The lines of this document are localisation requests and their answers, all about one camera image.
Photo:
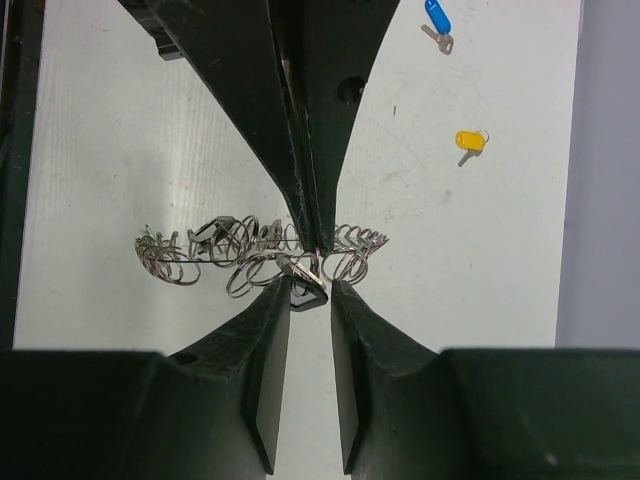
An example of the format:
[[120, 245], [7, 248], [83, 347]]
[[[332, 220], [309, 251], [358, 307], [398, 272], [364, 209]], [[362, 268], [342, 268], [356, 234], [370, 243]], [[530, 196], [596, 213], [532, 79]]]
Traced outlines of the large metal keyring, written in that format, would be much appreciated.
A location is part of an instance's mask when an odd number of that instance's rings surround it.
[[181, 240], [174, 231], [165, 237], [154, 231], [153, 237], [136, 238], [134, 251], [144, 269], [153, 277], [175, 286], [192, 286], [202, 276], [204, 266], [230, 272], [225, 290], [233, 299], [254, 289], [265, 288], [284, 275], [276, 264], [279, 254], [300, 255], [311, 252], [320, 262], [320, 278], [327, 285], [335, 280], [351, 285], [361, 282], [369, 271], [369, 260], [389, 242], [384, 233], [359, 225], [338, 224], [333, 230], [333, 247], [322, 253], [305, 251], [291, 223], [277, 218], [262, 223], [254, 215], [236, 221], [227, 235], [208, 252], [192, 256], [189, 240]]

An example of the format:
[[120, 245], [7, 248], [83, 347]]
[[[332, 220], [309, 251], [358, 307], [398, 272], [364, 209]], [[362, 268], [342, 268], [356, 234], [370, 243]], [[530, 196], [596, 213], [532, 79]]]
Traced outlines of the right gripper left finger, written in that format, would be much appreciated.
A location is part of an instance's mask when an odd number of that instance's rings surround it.
[[1, 356], [5, 479], [263, 479], [273, 474], [290, 283], [183, 350]]

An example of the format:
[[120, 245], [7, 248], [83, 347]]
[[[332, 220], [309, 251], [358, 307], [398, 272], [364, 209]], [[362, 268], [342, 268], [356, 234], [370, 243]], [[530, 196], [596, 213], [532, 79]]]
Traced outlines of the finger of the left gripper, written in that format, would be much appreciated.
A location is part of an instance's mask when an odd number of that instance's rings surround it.
[[395, 1], [272, 1], [290, 159], [275, 182], [306, 252], [334, 246], [337, 187]]
[[183, 58], [274, 181], [301, 245], [315, 247], [295, 103], [276, 43], [275, 1], [124, 1], [159, 55]]

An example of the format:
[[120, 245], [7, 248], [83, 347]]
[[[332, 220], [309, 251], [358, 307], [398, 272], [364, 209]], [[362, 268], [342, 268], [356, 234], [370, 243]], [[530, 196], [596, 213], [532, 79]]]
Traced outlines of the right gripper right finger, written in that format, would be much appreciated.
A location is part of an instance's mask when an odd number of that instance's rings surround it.
[[343, 469], [354, 479], [635, 479], [639, 354], [434, 352], [333, 284]]

